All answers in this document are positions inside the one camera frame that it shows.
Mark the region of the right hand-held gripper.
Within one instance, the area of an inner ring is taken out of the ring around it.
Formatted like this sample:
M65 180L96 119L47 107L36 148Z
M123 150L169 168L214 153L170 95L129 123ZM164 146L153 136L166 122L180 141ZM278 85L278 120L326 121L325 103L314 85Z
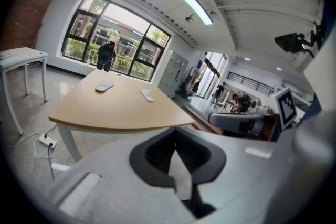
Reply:
M297 117L290 88L265 99L241 101L232 113L211 113L208 122L219 128L224 136L262 141L276 141L281 132L292 127Z

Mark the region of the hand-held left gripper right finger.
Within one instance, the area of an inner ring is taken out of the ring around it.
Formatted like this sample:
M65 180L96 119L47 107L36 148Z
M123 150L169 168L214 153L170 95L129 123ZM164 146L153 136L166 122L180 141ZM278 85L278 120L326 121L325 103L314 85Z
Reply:
M168 206L170 220L290 220L295 215L289 175L295 131L277 142L175 128L180 151L200 156L191 173L192 198Z

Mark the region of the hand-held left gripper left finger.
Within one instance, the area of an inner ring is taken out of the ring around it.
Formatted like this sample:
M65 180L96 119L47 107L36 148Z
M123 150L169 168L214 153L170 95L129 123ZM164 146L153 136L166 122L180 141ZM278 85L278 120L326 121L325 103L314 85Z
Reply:
M158 133L137 133L93 151L56 177L49 199L82 223L193 223L174 188L151 186L131 168L132 149Z

